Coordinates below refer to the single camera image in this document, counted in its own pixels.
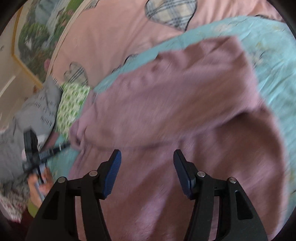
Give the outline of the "person's left hand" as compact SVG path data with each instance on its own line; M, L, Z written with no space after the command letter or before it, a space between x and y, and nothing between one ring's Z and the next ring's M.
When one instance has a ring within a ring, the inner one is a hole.
M39 178L37 174L31 174L27 179L30 189L30 201L37 208L39 208L43 202L40 195L43 194L46 196L54 184L52 173L48 167L45 168L44 172L42 173L42 179L45 182L44 184L39 184Z

